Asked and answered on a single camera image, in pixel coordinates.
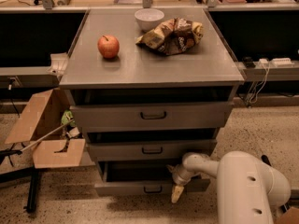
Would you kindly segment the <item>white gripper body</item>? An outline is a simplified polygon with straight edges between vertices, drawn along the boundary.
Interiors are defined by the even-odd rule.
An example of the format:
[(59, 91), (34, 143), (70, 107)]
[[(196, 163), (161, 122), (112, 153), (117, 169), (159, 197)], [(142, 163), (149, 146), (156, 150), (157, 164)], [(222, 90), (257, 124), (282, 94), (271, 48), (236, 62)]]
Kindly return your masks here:
[(172, 174), (173, 181), (176, 185), (185, 186), (194, 177), (194, 171), (189, 171), (182, 164), (178, 164)]

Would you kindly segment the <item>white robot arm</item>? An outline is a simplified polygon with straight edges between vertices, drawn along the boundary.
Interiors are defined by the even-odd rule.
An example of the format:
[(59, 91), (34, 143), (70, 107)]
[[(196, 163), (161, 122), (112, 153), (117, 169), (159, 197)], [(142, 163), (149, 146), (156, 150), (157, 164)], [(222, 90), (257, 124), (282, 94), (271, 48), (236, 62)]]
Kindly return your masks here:
[(228, 152), (220, 161), (188, 152), (180, 164), (167, 169), (174, 181), (172, 203), (193, 177), (204, 173), (216, 179), (219, 224), (274, 224), (271, 208), (291, 197), (291, 185), (283, 173), (242, 151)]

